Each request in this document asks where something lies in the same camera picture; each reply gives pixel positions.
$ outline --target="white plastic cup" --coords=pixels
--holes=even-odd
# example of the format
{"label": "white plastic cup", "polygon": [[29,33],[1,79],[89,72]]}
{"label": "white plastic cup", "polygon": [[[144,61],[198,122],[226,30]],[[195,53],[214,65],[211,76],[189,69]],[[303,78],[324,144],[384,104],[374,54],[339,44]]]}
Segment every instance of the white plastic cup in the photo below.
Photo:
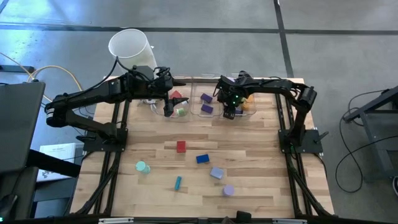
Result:
{"label": "white plastic cup", "polygon": [[[109,41],[108,49],[127,68],[132,68],[133,65],[148,65],[151,69],[157,67],[147,36],[140,30],[126,29],[118,32]],[[122,73],[126,72],[120,65],[119,68]]]}

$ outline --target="black metal leg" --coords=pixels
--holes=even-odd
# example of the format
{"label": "black metal leg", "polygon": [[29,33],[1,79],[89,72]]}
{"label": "black metal leg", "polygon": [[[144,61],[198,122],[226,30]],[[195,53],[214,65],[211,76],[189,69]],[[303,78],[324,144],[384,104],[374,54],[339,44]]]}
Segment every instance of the black metal leg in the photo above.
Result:
{"label": "black metal leg", "polygon": [[77,177],[80,172],[80,166],[72,162],[57,159],[44,153],[30,150],[26,162],[27,167],[38,167],[39,169],[56,172],[69,177]]}
{"label": "black metal leg", "polygon": [[382,105],[385,105],[386,103],[390,102],[393,97],[398,95],[398,86],[390,89],[389,91],[381,94],[379,97],[376,99],[370,101],[369,103],[366,103],[364,106],[360,107],[360,109],[350,113],[349,115],[344,117],[344,121],[350,122],[354,120],[355,118],[359,118],[361,113],[365,113],[369,110],[375,110],[381,107]]}
{"label": "black metal leg", "polygon": [[[23,66],[29,73],[35,71],[35,68],[32,66]],[[18,65],[0,65],[0,72],[25,72],[20,66]]]}

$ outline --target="red cube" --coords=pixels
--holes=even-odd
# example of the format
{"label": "red cube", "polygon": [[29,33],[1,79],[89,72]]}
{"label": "red cube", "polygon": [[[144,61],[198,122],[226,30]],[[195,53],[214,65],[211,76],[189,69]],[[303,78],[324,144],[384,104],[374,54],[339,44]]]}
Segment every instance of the red cube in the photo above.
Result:
{"label": "red cube", "polygon": [[185,141],[177,141],[177,153],[184,153],[186,151]]}
{"label": "red cube", "polygon": [[177,91],[177,90],[175,90],[175,91],[169,96],[170,99],[172,99],[172,98],[181,98],[181,97],[182,97],[181,93],[180,93],[179,91]]}

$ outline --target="wooden table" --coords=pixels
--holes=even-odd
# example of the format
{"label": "wooden table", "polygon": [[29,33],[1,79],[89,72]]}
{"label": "wooden table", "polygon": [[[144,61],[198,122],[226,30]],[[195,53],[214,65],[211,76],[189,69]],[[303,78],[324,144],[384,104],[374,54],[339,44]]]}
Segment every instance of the wooden table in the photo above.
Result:
{"label": "wooden table", "polygon": [[[291,80],[303,82],[301,78]],[[184,96],[191,89],[190,86],[179,88]],[[191,103],[199,105],[201,93],[211,94],[213,90],[212,86],[198,86]],[[255,102],[256,113],[231,121],[191,113],[182,118],[165,118],[154,114],[148,105],[133,101],[112,216],[235,217],[236,211],[242,210],[252,213],[254,218],[293,217],[285,157],[279,151],[275,95],[256,94]],[[98,104],[95,120],[110,122],[113,108],[114,105]],[[121,105],[118,121],[122,113]],[[306,126],[307,129],[313,127],[310,113]],[[187,142],[185,154],[177,154],[178,140]],[[209,164],[197,164],[196,156],[201,154],[209,154]],[[103,157],[103,152],[94,152],[85,159],[71,212],[77,211],[98,186]],[[325,209],[333,213],[321,162],[312,154],[302,157],[308,187]],[[150,174],[136,171],[137,161],[148,163]],[[210,176],[213,166],[224,170],[221,180]],[[174,191],[177,176],[182,176],[181,188]],[[235,187],[232,197],[222,196],[225,184]],[[106,204],[108,187],[104,192],[101,211]],[[298,195],[304,212],[301,191]]]}

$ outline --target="concrete floor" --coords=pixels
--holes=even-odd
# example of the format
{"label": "concrete floor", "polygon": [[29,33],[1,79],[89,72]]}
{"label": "concrete floor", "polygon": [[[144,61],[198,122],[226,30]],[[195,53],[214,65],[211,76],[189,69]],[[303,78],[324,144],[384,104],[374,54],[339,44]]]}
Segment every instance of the concrete floor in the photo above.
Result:
{"label": "concrete floor", "polygon": [[[398,29],[398,3],[394,1],[280,0],[280,5],[286,29]],[[0,14],[0,22],[278,29],[272,0],[10,0]],[[113,60],[107,46],[114,33],[0,30],[0,51],[37,68],[61,65],[76,75],[83,88],[88,88],[110,69]],[[279,34],[148,32],[147,36],[155,47],[158,65],[170,66],[176,75],[247,70],[258,77],[287,76]],[[335,167],[346,154],[338,124],[349,99],[365,91],[397,85],[398,35],[288,34],[287,45],[294,77],[304,78],[318,92],[313,106],[315,124],[320,131],[330,132],[323,140],[323,148],[335,213],[346,218],[398,222],[398,197],[391,180],[364,183],[359,192],[347,194],[337,187],[334,178]],[[11,64],[0,58],[2,63]],[[0,82],[19,83],[26,78],[0,74]],[[43,71],[39,79],[46,82],[48,96],[77,91],[73,80],[62,71]],[[375,95],[363,96],[353,106],[372,97]],[[74,129],[50,128],[44,119],[41,111],[33,149],[43,144],[76,142]],[[344,124],[343,133],[352,149],[368,143],[364,131],[357,126]],[[356,156],[365,174],[374,169],[369,151]],[[348,159],[340,169],[342,185],[356,188],[359,172],[353,161]]]}

